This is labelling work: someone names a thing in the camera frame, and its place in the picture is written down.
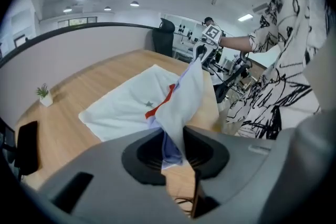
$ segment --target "patterned shirt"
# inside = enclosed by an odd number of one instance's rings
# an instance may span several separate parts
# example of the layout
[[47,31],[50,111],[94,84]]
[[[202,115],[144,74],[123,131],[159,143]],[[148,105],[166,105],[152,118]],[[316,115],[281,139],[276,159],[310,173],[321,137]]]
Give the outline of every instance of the patterned shirt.
[[253,52],[280,47],[277,60],[230,107],[227,123],[243,121],[237,134],[276,139],[320,111],[303,70],[327,38],[334,13],[326,0],[271,0],[260,28],[249,34]]

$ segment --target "small white pot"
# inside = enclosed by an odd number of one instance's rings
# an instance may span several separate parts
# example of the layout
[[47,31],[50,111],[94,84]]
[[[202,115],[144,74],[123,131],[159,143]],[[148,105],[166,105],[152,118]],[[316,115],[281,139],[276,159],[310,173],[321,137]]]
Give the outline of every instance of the small white pot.
[[44,98],[40,97],[40,102],[46,107],[52,105],[53,98],[51,97],[50,92]]

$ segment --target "black handrail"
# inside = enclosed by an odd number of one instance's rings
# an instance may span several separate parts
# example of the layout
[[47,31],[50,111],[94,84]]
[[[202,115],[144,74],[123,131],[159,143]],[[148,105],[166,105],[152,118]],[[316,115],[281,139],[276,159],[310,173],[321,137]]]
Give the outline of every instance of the black handrail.
[[0,68],[7,62],[9,62],[11,59],[13,59],[15,56],[23,52],[24,50],[30,48],[31,46],[38,44],[48,38],[55,37],[67,32],[75,31],[75,30],[81,30],[86,28],[92,28],[92,27],[104,27],[104,26],[127,26],[127,27],[138,27],[138,28],[147,28],[147,29],[154,29],[154,27],[146,26],[146,25],[137,25],[137,24],[127,24],[127,23],[89,23],[89,24],[82,24],[82,25],[73,25],[73,26],[67,26],[63,28],[59,28],[47,33],[44,33],[42,35],[39,35],[35,38],[32,38],[28,41],[26,41],[21,46],[13,49],[10,51],[4,58],[0,60]]

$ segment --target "red stripe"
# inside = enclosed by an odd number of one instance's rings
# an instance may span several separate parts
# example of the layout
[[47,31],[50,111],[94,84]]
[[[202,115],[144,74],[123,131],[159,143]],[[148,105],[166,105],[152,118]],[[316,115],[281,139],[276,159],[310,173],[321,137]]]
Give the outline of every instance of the red stripe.
[[171,85],[169,85],[169,88],[170,88],[170,91],[169,91],[167,97],[164,99],[164,101],[163,101],[161,104],[159,104],[155,109],[152,109],[151,111],[148,111],[148,112],[145,114],[146,119],[148,119],[150,116],[154,116],[155,113],[156,113],[156,111],[157,111],[157,109],[158,109],[162,104],[167,103],[167,102],[170,100],[170,97],[172,96],[173,90],[174,90],[174,88],[175,88],[175,84],[171,84]]

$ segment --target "window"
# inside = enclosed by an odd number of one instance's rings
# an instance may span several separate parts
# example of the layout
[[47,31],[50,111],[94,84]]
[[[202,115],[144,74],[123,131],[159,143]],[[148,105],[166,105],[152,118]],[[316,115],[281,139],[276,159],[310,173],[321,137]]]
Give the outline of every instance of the window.
[[72,25],[82,25],[82,24],[87,24],[88,19],[87,18],[77,18],[77,19],[71,19],[69,20],[69,26]]
[[97,17],[88,17],[88,23],[96,23],[97,22]]
[[25,35],[19,36],[18,38],[14,39],[15,47],[21,46],[25,42],[26,42]]
[[75,18],[70,20],[61,20],[58,22],[58,28],[63,28],[67,26],[73,25],[82,25],[82,24],[92,24],[97,22],[97,17],[83,17],[83,18]]
[[62,20],[58,22],[58,28],[63,28],[69,26],[69,20]]

